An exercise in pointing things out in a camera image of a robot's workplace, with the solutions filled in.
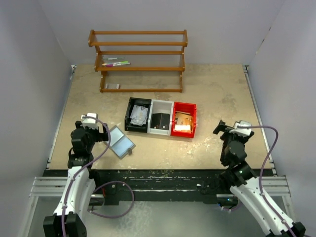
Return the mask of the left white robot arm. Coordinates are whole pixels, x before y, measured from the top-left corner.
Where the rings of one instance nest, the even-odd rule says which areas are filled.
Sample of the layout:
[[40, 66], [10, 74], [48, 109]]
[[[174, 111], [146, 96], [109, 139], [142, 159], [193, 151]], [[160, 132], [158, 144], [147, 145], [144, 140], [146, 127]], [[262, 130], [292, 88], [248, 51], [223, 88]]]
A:
[[62, 197], [51, 216], [43, 221], [46, 237], [85, 237], [85, 210], [92, 194], [101, 190], [100, 179], [91, 175], [92, 164], [97, 161], [92, 149], [97, 142], [110, 142], [106, 124], [97, 114], [88, 113], [76, 121], [71, 132], [72, 147], [68, 152], [67, 181]]

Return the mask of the blue grey credit card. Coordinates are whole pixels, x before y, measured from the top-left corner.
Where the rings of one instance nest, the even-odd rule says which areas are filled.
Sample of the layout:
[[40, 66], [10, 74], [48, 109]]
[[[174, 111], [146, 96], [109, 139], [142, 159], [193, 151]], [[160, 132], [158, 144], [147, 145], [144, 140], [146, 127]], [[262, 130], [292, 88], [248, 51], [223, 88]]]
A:
[[131, 124], [133, 125], [138, 125], [138, 126], [143, 126], [145, 125], [147, 122], [147, 114], [146, 113], [136, 113], [136, 114], [132, 114], [130, 116], [131, 118]]

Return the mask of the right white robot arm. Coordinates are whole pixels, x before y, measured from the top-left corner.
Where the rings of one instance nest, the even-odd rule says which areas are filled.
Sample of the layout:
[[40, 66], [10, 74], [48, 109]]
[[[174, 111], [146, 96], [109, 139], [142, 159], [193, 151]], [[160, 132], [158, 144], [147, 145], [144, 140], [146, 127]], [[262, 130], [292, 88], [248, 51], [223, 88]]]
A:
[[255, 127], [243, 120], [228, 126], [219, 121], [213, 134], [222, 132], [220, 162], [226, 168], [221, 174], [220, 189], [232, 193], [248, 209], [268, 237], [302, 237], [306, 228], [295, 222], [270, 197], [262, 185], [262, 175], [256, 175], [246, 162], [245, 144], [254, 135]]

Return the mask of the white badge card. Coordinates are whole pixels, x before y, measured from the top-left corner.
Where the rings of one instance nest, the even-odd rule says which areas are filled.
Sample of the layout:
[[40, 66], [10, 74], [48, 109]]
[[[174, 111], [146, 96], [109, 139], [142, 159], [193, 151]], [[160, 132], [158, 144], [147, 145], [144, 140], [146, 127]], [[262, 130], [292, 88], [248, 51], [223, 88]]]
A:
[[148, 112], [147, 107], [134, 105], [131, 115], [136, 114], [136, 113], [146, 113], [147, 114], [147, 112]]

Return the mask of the grey card holder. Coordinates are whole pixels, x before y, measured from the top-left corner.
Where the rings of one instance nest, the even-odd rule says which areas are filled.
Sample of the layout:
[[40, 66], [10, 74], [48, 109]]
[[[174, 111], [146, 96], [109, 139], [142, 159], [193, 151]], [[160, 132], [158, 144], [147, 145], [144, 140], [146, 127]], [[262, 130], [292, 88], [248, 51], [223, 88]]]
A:
[[112, 127], [109, 132], [111, 137], [109, 149], [119, 159], [131, 155], [136, 145], [117, 126]]

